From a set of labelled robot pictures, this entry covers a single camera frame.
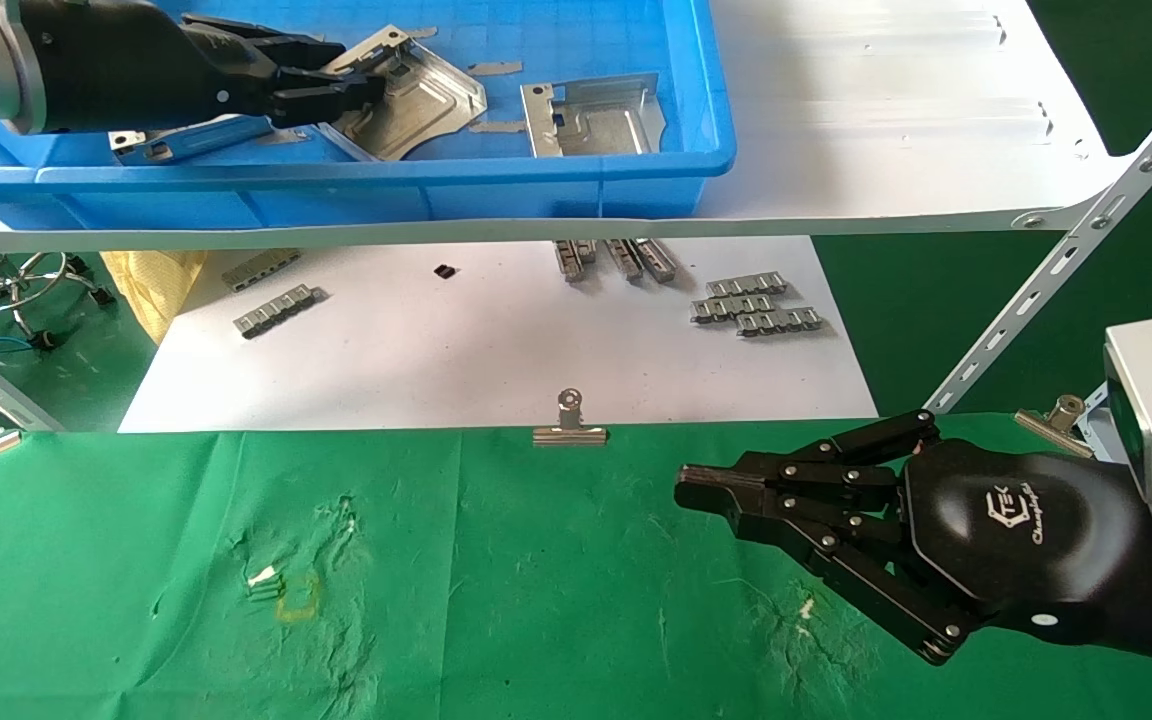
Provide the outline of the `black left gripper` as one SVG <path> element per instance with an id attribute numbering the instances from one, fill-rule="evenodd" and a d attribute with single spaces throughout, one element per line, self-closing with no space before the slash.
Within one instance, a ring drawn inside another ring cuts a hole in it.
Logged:
<path id="1" fill-rule="evenodd" d="M 329 124 L 387 91 L 387 79 L 372 73 L 317 71 L 346 53 L 339 41 L 214 15 L 180 20 L 146 1 L 20 3 L 20 37 L 41 81 L 22 131 L 170 129 L 219 115 L 266 118 L 276 129 Z M 221 35 L 301 70 L 232 79 L 221 60 L 236 45 Z"/>

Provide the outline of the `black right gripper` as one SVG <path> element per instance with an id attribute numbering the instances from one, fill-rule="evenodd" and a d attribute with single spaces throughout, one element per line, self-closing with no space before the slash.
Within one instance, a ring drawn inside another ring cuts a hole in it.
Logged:
<path id="1" fill-rule="evenodd" d="M 730 468 L 685 464 L 675 501 L 786 553 L 902 646 L 941 666 L 982 626 L 1152 659 L 1152 515 L 1130 470 L 1061 454 L 940 441 L 927 410 L 873 420 Z M 826 503 L 888 503 L 905 461 L 911 543 L 964 607 L 910 578 L 890 521 Z M 773 497 L 763 497 L 770 491 Z"/>

